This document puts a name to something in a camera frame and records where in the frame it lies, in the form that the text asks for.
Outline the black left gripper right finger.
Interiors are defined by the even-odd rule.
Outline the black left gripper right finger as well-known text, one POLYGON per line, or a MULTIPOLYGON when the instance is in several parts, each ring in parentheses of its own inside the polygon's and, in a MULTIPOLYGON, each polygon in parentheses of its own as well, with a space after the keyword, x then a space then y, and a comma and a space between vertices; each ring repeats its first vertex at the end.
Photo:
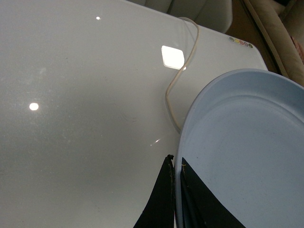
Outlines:
POLYGON ((181 163, 182 218, 185 228, 243 228, 183 158, 181 163))

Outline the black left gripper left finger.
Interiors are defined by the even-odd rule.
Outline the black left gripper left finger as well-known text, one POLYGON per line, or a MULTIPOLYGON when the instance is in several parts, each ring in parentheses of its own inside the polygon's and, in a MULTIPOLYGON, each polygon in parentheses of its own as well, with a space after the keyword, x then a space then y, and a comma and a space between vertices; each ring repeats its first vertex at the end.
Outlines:
POLYGON ((172 228, 175 216, 174 156, 167 155, 149 200, 135 223, 135 228, 172 228))

